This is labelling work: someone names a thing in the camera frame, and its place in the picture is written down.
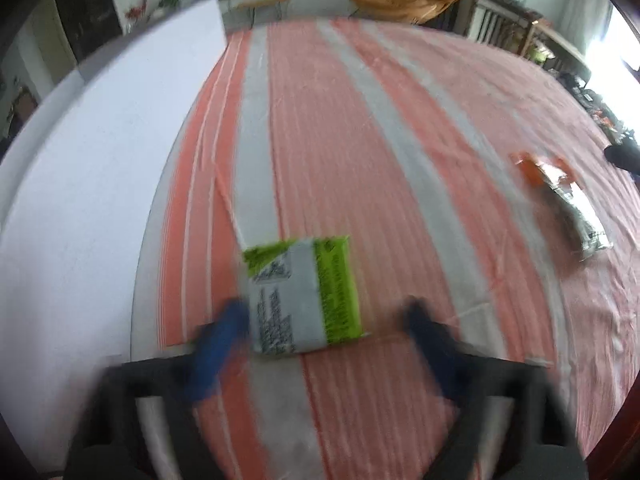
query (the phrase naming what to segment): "black object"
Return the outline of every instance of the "black object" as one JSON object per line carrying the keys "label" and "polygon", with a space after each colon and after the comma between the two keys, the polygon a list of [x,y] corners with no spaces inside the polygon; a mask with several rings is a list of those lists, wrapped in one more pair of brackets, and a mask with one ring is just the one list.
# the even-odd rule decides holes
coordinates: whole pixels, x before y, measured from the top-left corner
{"label": "black object", "polygon": [[640,175],[640,146],[626,138],[622,144],[612,144],[604,149],[605,158],[617,168]]}
{"label": "black object", "polygon": [[122,36],[113,0],[56,0],[56,6],[78,63]]}
{"label": "black object", "polygon": [[85,411],[69,450],[65,480],[157,478],[140,427],[136,398],[162,397],[183,480],[223,480],[183,395],[190,356],[110,368]]}
{"label": "black object", "polygon": [[[242,328],[242,316],[230,316],[229,330]],[[460,408],[460,416],[447,441],[422,480],[468,478],[478,455],[491,396],[515,400],[494,478],[587,478],[574,431],[542,368],[461,352],[446,327],[429,318],[420,300],[410,302],[404,313],[404,325],[433,370],[444,396]],[[192,375],[202,374],[198,369],[207,368],[207,363],[212,362],[208,356],[218,359],[219,349],[213,349],[213,342],[223,334],[223,331],[216,332],[212,325],[202,332],[203,343],[196,345],[193,354],[110,368],[102,377],[72,441],[65,480],[156,477],[136,407],[136,399],[146,396],[162,397],[182,478],[225,480],[198,431],[187,395],[189,384],[201,380]]]}
{"label": "black object", "polygon": [[460,408],[423,480],[466,480],[476,461],[488,399],[511,397],[514,409],[494,478],[582,480],[587,469],[543,368],[460,351],[421,300],[404,314],[405,330],[429,363],[444,396]]}
{"label": "black object", "polygon": [[0,414],[0,478],[2,480],[42,480],[24,455]]}
{"label": "black object", "polygon": [[0,162],[4,159],[6,152],[9,151],[11,143],[14,142],[15,137],[18,136],[23,124],[24,122],[20,117],[18,117],[18,114],[14,113],[11,117],[11,122],[9,123],[9,132],[7,136],[0,138]]}

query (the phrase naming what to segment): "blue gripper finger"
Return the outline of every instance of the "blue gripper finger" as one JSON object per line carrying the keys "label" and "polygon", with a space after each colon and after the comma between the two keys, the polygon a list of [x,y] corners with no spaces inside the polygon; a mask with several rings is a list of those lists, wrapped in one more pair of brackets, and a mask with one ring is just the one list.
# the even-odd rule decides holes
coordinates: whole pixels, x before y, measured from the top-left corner
{"label": "blue gripper finger", "polygon": [[202,327],[191,354],[185,394],[190,402],[209,397],[234,343],[249,332],[249,309],[238,298],[228,300],[214,323]]}
{"label": "blue gripper finger", "polygon": [[402,321],[440,385],[442,395],[459,403],[466,394],[468,360],[455,339],[444,325],[431,320],[423,300],[412,298]]}

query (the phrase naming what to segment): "wooden table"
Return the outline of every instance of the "wooden table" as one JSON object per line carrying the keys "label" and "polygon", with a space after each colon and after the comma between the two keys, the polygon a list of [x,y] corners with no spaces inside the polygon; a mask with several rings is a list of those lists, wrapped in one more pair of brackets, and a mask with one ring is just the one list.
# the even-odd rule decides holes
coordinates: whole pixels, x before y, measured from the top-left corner
{"label": "wooden table", "polygon": [[251,28],[254,28],[255,23],[255,9],[259,7],[275,7],[278,15],[278,20],[282,20],[282,3],[288,4],[290,0],[248,0],[246,2],[240,2],[236,5],[237,10],[248,9],[251,16]]}
{"label": "wooden table", "polygon": [[560,68],[570,69],[571,72],[580,76],[586,82],[591,79],[591,69],[587,65],[587,60],[573,43],[545,23],[536,21],[532,22],[530,26],[534,36],[538,32],[544,34],[544,43],[551,49],[561,64],[554,68],[557,70]]}

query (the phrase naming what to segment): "orange and white striped cloth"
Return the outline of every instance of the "orange and white striped cloth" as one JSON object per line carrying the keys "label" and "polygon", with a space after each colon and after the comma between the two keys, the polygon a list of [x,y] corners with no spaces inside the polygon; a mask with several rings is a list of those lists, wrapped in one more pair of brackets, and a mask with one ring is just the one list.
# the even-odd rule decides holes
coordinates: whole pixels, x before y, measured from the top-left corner
{"label": "orange and white striped cloth", "polygon": [[[484,352],[547,362],[588,453],[638,373],[640,197],[538,67],[388,23],[238,32],[168,161],[136,280],[133,357],[187,341],[238,293],[239,244],[349,235],[361,342],[239,357],[198,420],[229,478],[408,479],[454,410],[399,333],[407,295]],[[614,248],[570,254],[510,162],[563,156]]]}

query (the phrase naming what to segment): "window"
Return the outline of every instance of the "window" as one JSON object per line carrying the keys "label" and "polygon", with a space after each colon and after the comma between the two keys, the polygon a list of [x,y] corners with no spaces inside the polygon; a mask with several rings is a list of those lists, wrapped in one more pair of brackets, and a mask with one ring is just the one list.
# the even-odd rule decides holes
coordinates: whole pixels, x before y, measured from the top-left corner
{"label": "window", "polygon": [[587,51],[587,65],[592,76],[587,88],[602,95],[613,113],[640,137],[640,83],[625,67],[640,68],[640,43],[613,9],[609,28],[602,41],[593,41]]}

